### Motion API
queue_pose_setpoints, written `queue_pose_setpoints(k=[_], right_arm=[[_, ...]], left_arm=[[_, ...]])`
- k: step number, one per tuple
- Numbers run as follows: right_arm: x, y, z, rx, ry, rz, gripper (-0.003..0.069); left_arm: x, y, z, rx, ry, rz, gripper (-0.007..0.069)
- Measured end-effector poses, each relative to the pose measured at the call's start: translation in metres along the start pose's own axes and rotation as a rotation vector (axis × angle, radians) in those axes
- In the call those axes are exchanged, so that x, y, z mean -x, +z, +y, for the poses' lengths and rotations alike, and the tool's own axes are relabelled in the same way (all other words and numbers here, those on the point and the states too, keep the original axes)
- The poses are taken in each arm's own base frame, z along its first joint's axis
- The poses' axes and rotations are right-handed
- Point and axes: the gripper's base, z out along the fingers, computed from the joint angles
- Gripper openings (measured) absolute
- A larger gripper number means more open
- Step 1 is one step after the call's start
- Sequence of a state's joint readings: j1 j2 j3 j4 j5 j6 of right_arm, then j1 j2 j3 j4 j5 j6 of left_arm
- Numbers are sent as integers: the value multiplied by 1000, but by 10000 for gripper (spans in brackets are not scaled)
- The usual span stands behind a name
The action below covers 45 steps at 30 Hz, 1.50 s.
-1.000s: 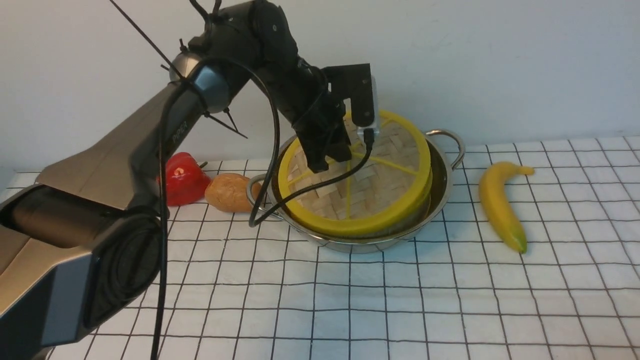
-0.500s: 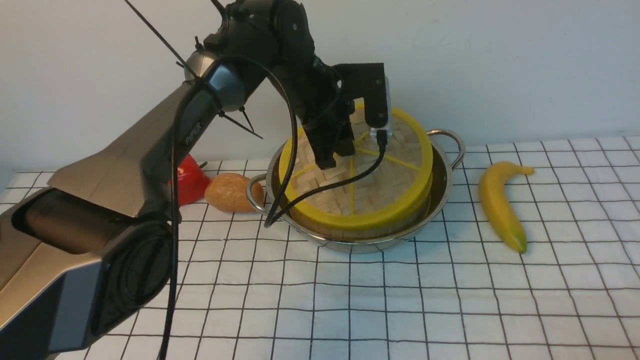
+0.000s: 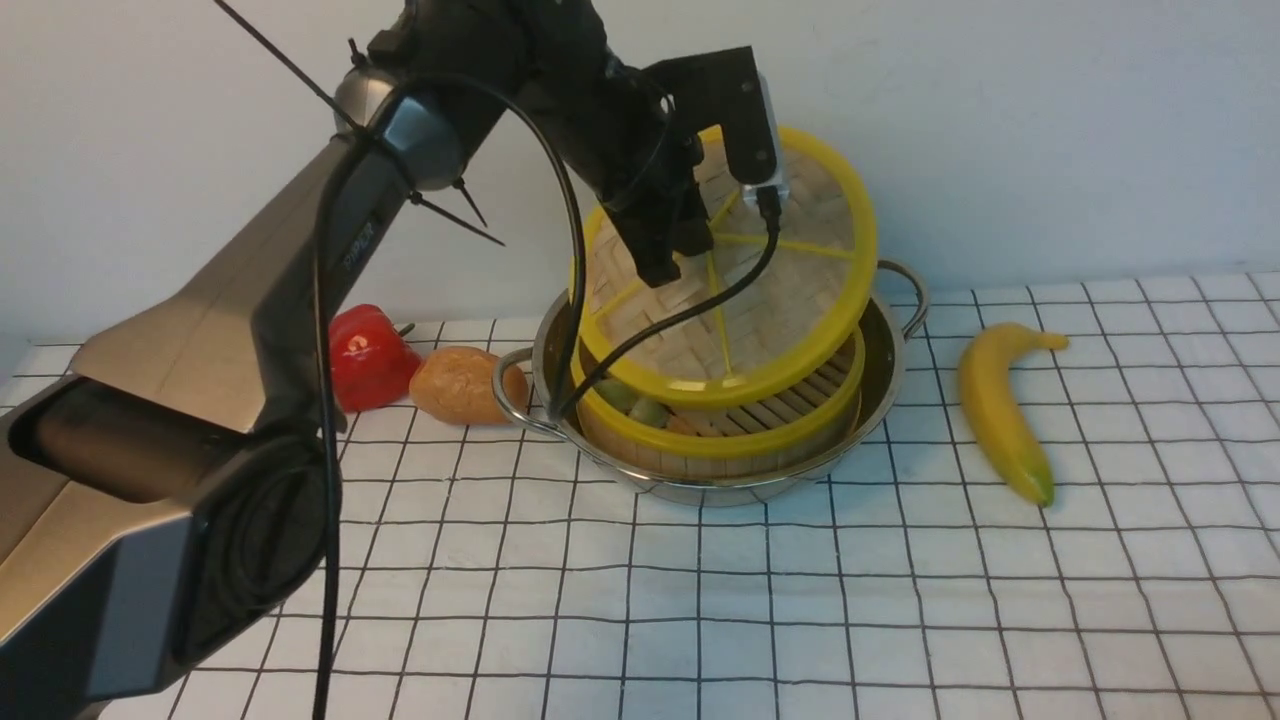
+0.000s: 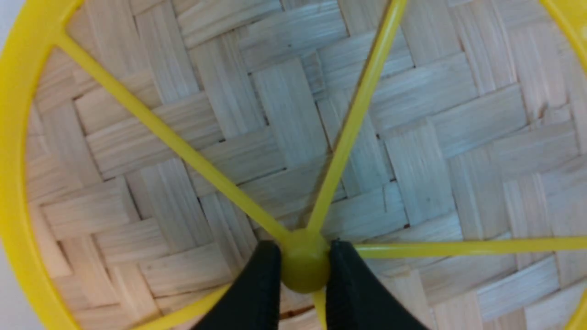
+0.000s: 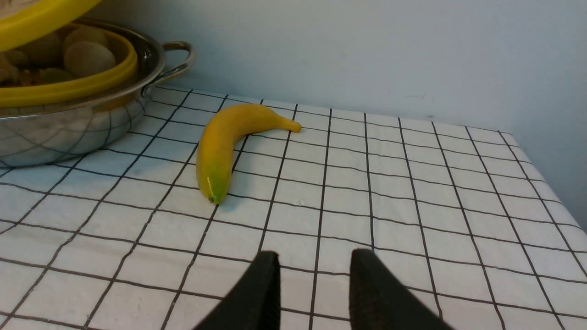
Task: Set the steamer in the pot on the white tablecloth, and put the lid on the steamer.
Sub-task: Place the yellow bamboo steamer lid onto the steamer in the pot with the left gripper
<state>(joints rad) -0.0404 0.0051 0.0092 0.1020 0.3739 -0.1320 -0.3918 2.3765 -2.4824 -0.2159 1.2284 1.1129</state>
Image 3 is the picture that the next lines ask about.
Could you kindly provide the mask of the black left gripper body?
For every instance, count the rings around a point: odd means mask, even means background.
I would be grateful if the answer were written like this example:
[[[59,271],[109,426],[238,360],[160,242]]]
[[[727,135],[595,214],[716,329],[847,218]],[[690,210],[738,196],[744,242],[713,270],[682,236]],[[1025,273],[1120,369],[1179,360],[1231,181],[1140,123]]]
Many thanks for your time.
[[[701,56],[636,68],[604,40],[534,40],[520,101],[591,188],[625,241],[703,241],[692,123]]]

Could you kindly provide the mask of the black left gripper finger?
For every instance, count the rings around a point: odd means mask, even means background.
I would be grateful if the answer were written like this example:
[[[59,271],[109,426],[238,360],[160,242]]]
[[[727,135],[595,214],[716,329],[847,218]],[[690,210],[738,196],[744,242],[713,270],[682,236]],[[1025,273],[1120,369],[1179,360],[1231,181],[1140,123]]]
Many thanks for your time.
[[[612,223],[628,250],[636,274],[650,288],[681,278],[677,258],[696,258],[713,249],[701,190],[686,184],[673,193],[646,191],[612,211]]]

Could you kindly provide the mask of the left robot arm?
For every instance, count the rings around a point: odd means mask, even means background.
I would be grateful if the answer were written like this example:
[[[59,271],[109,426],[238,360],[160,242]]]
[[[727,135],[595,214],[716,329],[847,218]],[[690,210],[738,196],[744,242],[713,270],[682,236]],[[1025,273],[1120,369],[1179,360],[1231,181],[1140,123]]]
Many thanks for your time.
[[[668,258],[692,164],[590,1],[408,1],[335,132],[179,291],[3,418],[3,716],[165,691],[337,551],[328,327],[416,193],[507,111]]]

